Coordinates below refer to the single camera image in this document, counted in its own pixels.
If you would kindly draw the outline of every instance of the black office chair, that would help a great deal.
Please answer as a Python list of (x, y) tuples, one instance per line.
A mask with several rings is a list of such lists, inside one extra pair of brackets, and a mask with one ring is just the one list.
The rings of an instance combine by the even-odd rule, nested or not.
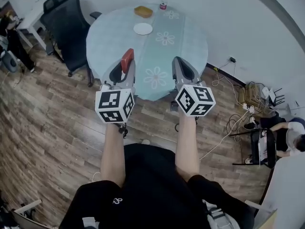
[[(260, 161), (259, 158), (259, 151), (258, 151), (258, 143), (259, 139), (262, 137), (262, 131), (265, 130), (266, 136), (267, 136), (267, 158), (264, 160)], [(277, 161), (276, 159), (276, 144), (275, 144), (275, 137), (270, 131), (270, 129), (263, 128), (263, 129), (253, 129), (247, 132), (242, 132), (242, 133), (236, 133), (236, 134), (231, 134), (229, 136), (237, 136), (237, 135), (245, 135), (245, 134), (250, 134), (251, 137), (251, 155), (252, 155), (252, 163), (250, 164), (245, 164), (244, 161), (242, 160), (241, 163), (233, 163), (232, 165), (234, 166), (256, 166), (256, 165), (266, 165), (269, 168), (274, 168), (275, 163)]]
[[(92, 72), (86, 56), (86, 38), (90, 24), (81, 12), (80, 0), (46, 0), (43, 12), (41, 22), (55, 39), (63, 59), (56, 52), (52, 40), (46, 43), (47, 54), (54, 55), (67, 65), (69, 77), (73, 71), (86, 65), (88, 87), (91, 87)], [(90, 15), (97, 19), (101, 13), (93, 12)]]

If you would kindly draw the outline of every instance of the sneaker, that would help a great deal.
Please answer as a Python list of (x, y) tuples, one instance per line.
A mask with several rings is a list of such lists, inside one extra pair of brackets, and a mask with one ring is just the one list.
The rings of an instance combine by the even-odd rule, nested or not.
[(36, 62), (34, 62), (34, 67), (30, 70), (31, 73), (35, 71)]
[(244, 129), (246, 130), (253, 130), (255, 129), (255, 124), (254, 123), (248, 123), (244, 125)]
[(245, 164), (252, 164), (252, 163), (253, 163), (252, 157), (249, 157), (249, 158), (245, 159), (245, 160), (244, 160), (244, 163), (245, 163)]
[(149, 145), (151, 142), (147, 139), (144, 139), (141, 144)]

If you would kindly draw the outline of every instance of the wooden floor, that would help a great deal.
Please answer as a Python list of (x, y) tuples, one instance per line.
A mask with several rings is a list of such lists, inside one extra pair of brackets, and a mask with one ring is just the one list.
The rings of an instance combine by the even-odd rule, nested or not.
[[(19, 72), (8, 74), (0, 68), (0, 189), (10, 208), (42, 199), (36, 220), (58, 226), (77, 188), (99, 171), (105, 140), (105, 126), (94, 111), (99, 82), (88, 88), (84, 69), (68, 78), (66, 66), (39, 45), (30, 55), (37, 62), (36, 71), (26, 71), (19, 84)], [(211, 86), (215, 71), (206, 68), (203, 79)], [(217, 105), (197, 126), (200, 155), (226, 135), (232, 114), (244, 114), (226, 80), (212, 91)], [(178, 115), (170, 112), (170, 101), (171, 97), (156, 102), (138, 99), (126, 143), (149, 139), (174, 151)], [(246, 156), (249, 140), (242, 140), (242, 145)], [(258, 202), (270, 170), (231, 165), (240, 159), (239, 142), (226, 138), (201, 160), (200, 173), (232, 196)]]

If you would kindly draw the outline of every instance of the light blue tablecloth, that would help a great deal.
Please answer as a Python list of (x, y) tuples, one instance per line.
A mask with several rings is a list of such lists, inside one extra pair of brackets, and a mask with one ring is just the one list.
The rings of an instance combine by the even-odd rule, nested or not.
[[(129, 49), (134, 49), (136, 93), (142, 99), (157, 100), (174, 88), (172, 60), (186, 59), (202, 73), (207, 63), (206, 38), (193, 21), (174, 8), (159, 9), (157, 4), (144, 4), (153, 16), (144, 19), (134, 14), (136, 7), (112, 11), (99, 17), (87, 37), (87, 59), (94, 74), (101, 79), (107, 68)], [(141, 36), (133, 31), (137, 23), (153, 27)]]

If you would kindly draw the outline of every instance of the wall outlet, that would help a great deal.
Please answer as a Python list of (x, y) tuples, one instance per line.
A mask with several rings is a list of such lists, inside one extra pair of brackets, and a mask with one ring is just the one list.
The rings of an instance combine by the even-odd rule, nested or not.
[(229, 58), (229, 61), (232, 62), (232, 63), (236, 63), (236, 59), (233, 58), (232, 56)]

